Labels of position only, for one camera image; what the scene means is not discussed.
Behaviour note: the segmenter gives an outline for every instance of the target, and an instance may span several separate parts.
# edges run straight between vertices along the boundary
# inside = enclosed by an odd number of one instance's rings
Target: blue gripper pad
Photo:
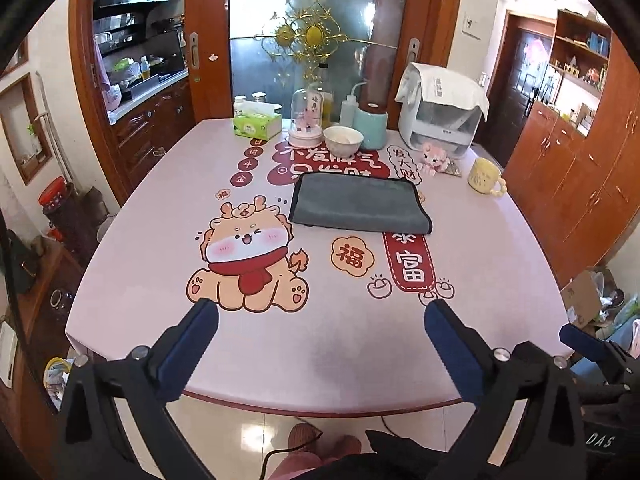
[[[460,321],[444,300],[434,300],[427,305],[424,311],[424,329],[460,397],[477,406],[484,396],[485,370],[466,340],[470,332],[475,333],[482,343],[479,345],[482,352],[484,341],[475,330],[467,328]]]
[[[217,304],[198,300],[177,326],[160,336],[149,363],[150,374],[158,382],[158,400],[172,402],[180,397],[218,330],[218,319]]]
[[[590,336],[572,324],[566,324],[560,329],[560,341],[593,363],[603,361],[607,357],[604,341]]]

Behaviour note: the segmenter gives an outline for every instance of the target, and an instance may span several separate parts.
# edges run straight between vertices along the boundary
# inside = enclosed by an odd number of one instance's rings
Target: mug handle
[[[495,189],[492,189],[491,194],[493,196],[502,196],[507,192],[507,183],[502,177],[498,179],[498,183],[500,183],[500,191],[496,191]]]

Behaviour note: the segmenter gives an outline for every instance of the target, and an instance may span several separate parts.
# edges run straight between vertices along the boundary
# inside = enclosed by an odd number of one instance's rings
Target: pink plush toy
[[[447,152],[437,146],[432,146],[425,142],[422,146],[422,154],[424,155],[424,163],[420,165],[420,170],[435,176],[437,173],[443,173],[449,165],[449,157]]]

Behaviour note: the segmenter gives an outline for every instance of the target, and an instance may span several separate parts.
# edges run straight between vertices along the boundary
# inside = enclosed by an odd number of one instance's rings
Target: cartoon tail
[[[304,272],[308,263],[308,254],[306,254],[303,249],[300,249],[297,253],[293,253],[289,258],[289,270],[294,274],[297,272]]]

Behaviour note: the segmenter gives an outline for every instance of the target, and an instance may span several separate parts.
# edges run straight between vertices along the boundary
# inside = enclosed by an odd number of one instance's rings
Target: screw
[[[564,370],[565,368],[568,367],[569,363],[567,363],[566,359],[560,355],[557,355],[554,357],[554,364],[560,368],[561,370]]]
[[[496,348],[494,349],[494,357],[498,359],[498,361],[505,363],[511,359],[511,352],[506,348]]]
[[[76,357],[76,360],[74,361],[74,365],[77,366],[78,368],[81,368],[88,362],[89,362],[89,358],[86,355],[82,354]]]
[[[132,351],[131,351],[131,357],[134,358],[136,361],[140,361],[140,359],[144,359],[147,355],[149,354],[149,347],[148,346],[136,346]]]

